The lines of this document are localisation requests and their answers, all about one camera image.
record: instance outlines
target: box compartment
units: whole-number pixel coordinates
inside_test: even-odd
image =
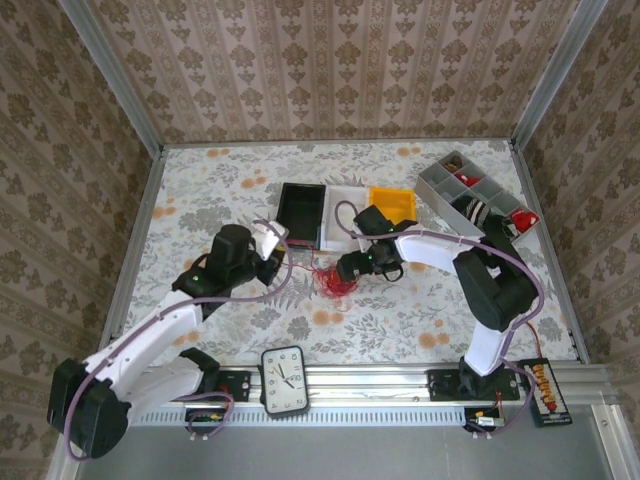
[[[460,158],[458,163],[461,164],[461,167],[455,172],[451,172],[443,165],[451,162],[454,157]],[[457,174],[477,178],[479,181],[472,187],[467,187],[464,182],[456,177]],[[505,190],[494,179],[488,177],[478,165],[455,150],[420,172],[414,191],[451,228],[460,235],[465,236],[484,236],[484,232],[451,205],[461,197],[469,196],[481,200],[489,206],[491,213],[504,217],[510,218],[511,214],[518,209],[525,213],[531,212],[531,209],[521,203],[511,192]],[[516,242],[523,238],[538,223],[524,233],[513,237],[511,241]]]
[[[324,214],[322,215],[322,235],[320,250],[328,252],[353,252],[360,249],[358,240],[344,233],[336,223],[335,209],[338,202],[348,200],[358,211],[367,207],[369,188],[327,185],[324,196]],[[347,228],[353,228],[353,211],[347,206],[339,212],[340,221]]]
[[[289,230],[289,245],[304,248],[299,242],[307,242],[320,248],[325,190],[324,185],[282,184],[276,221]]]
[[[369,205],[375,205],[393,224],[402,220],[416,221],[416,196],[412,190],[372,188]]]

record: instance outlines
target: gray metal floor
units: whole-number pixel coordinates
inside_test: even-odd
[[[590,408],[574,424],[536,429],[527,413],[511,432],[473,440],[462,429],[228,428],[209,441],[181,428],[132,428],[86,480],[374,480],[612,478]]]

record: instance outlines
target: black tray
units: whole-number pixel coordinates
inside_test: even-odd
[[[282,184],[276,221],[289,230],[289,245],[301,246],[296,242],[302,241],[320,248],[325,189],[324,185]]]

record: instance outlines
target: clock face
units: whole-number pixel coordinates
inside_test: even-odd
[[[286,413],[309,405],[300,347],[267,350],[262,354],[265,407],[268,413]]]

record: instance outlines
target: yellow container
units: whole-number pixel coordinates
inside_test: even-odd
[[[369,205],[375,205],[394,225],[402,220],[416,221],[416,196],[413,190],[372,188]]]

